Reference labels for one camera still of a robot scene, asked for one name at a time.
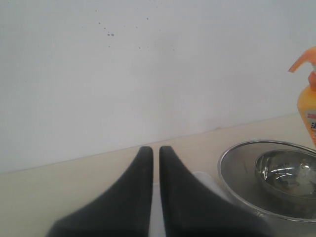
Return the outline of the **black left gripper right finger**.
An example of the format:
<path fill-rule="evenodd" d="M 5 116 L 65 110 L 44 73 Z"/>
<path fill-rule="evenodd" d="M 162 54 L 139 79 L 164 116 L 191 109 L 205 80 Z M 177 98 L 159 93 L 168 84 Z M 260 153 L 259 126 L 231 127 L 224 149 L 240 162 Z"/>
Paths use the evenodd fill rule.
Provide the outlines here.
<path fill-rule="evenodd" d="M 168 237 L 272 237 L 263 218 L 200 182 L 171 146 L 159 149 L 162 212 Z"/>

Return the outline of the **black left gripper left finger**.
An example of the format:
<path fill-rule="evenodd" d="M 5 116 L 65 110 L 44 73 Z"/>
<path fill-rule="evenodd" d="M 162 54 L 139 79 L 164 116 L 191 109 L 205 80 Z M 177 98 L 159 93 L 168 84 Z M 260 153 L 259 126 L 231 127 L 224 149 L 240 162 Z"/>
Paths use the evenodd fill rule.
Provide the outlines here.
<path fill-rule="evenodd" d="M 143 146 L 115 183 L 94 201 L 56 221 L 47 236 L 147 237 L 153 169 L 153 150 Z"/>

